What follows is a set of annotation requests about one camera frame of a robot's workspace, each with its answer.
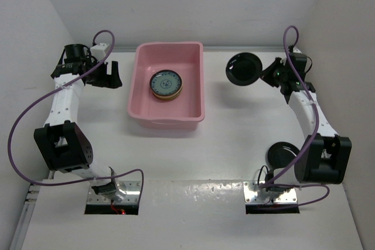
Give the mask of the black plate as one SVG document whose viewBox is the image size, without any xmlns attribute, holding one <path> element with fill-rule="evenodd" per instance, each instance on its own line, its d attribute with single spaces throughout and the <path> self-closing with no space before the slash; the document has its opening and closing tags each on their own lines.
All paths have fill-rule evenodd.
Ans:
<svg viewBox="0 0 375 250">
<path fill-rule="evenodd" d="M 226 65 L 226 77 L 237 86 L 247 86 L 256 82 L 263 70 L 258 56 L 253 53 L 239 53 L 234 55 Z"/>
<path fill-rule="evenodd" d="M 266 160 L 270 170 L 283 169 L 296 158 L 299 149 L 289 142 L 277 142 L 270 146 Z"/>
</svg>

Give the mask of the blue patterned plate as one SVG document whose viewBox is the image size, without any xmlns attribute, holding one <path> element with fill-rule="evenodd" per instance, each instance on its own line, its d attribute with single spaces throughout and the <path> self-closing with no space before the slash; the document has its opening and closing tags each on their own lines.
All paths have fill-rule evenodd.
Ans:
<svg viewBox="0 0 375 250">
<path fill-rule="evenodd" d="M 169 96 L 181 91 L 183 80 L 173 70 L 161 70 L 156 72 L 149 81 L 149 87 L 153 94 Z"/>
</svg>

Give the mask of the yellow patterned plate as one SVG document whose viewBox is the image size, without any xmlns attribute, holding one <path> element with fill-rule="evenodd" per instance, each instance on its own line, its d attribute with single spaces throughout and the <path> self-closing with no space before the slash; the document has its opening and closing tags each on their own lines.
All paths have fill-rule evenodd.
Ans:
<svg viewBox="0 0 375 250">
<path fill-rule="evenodd" d="M 174 100 L 174 99 L 176 99 L 178 96 L 180 96 L 180 94 L 177 93 L 177 94 L 169 95 L 169 96 L 163 96 L 163 95 L 156 95 L 156 94 L 153 94 L 153 96 L 154 96 L 155 98 L 157 98 L 158 100 L 161 100 L 161 101 L 170 101 L 170 100 Z"/>
</svg>

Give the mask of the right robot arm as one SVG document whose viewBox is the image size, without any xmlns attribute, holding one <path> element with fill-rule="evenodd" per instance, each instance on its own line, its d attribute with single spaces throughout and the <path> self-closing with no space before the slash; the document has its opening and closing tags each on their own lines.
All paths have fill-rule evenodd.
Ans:
<svg viewBox="0 0 375 250">
<path fill-rule="evenodd" d="M 264 186 L 276 186 L 276 181 L 289 169 L 294 170 L 298 183 L 341 184 L 352 142 L 333 129 L 318 104 L 315 87 L 304 81 L 302 67 L 306 65 L 307 56 L 291 53 L 288 57 L 293 66 L 287 59 L 277 57 L 262 71 L 261 79 L 280 89 L 297 117 L 305 142 L 294 160 L 283 165 L 275 176 L 267 177 Z"/>
</svg>

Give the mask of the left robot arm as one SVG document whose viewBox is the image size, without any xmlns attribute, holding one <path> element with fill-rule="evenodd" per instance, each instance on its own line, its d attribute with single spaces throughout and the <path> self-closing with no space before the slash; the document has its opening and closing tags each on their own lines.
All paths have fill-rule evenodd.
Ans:
<svg viewBox="0 0 375 250">
<path fill-rule="evenodd" d="M 79 99 L 86 84 L 105 88 L 122 85 L 116 61 L 112 62 L 111 74 L 107 74 L 106 63 L 98 64 L 109 49 L 105 43 L 65 46 L 52 73 L 58 92 L 44 126 L 35 129 L 33 136 L 51 171 L 88 179 L 97 195 L 119 203 L 127 194 L 126 186 L 113 178 L 112 168 L 94 159 L 92 145 L 77 124 Z"/>
</svg>

